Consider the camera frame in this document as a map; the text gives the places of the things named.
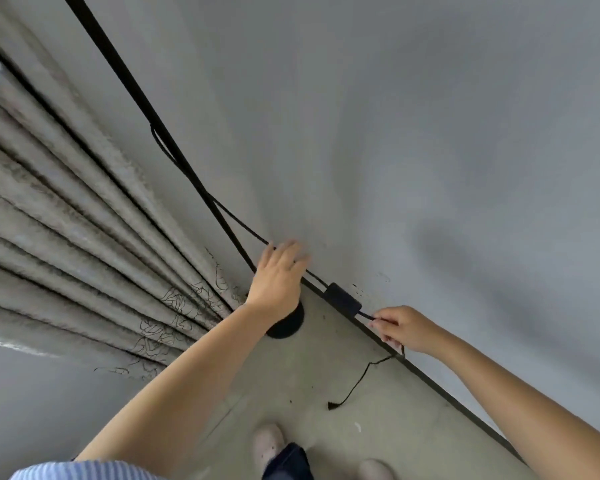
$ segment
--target concrete floor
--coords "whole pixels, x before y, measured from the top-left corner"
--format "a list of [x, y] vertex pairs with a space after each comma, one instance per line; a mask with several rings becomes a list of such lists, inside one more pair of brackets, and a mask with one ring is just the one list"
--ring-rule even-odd
[[308, 290], [306, 318], [286, 340], [264, 338], [178, 479], [257, 479], [251, 434], [275, 421], [307, 450], [320, 479], [352, 479], [360, 460], [377, 458], [400, 480], [503, 480], [536, 476], [386, 352]]

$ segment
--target forearm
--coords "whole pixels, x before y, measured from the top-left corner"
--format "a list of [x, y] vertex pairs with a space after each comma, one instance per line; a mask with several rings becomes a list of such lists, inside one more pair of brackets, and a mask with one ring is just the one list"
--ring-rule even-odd
[[281, 317], [241, 306], [135, 396], [78, 460], [124, 460], [168, 476], [192, 450], [233, 377]]
[[458, 375], [540, 478], [600, 480], [600, 432], [449, 333], [432, 355]]

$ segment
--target dark pants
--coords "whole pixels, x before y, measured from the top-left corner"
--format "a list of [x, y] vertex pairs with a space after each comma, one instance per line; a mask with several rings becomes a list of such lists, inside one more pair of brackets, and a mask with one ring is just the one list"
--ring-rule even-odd
[[313, 480], [306, 453], [295, 443], [289, 443], [269, 462], [262, 480]]

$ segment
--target curtain fold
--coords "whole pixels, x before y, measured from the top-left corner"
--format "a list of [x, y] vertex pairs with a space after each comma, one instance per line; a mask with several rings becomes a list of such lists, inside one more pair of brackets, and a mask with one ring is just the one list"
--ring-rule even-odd
[[151, 379], [240, 299], [5, 0], [0, 55], [0, 344]]

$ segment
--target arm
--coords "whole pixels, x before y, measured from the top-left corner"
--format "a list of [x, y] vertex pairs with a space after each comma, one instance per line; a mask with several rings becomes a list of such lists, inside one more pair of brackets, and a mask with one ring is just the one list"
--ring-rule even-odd
[[264, 251], [246, 303], [142, 389], [76, 460], [123, 460], [167, 477], [190, 451], [256, 343], [300, 298], [308, 257], [288, 242]]
[[375, 313], [385, 341], [431, 355], [458, 375], [543, 480], [600, 480], [600, 432], [408, 306]]

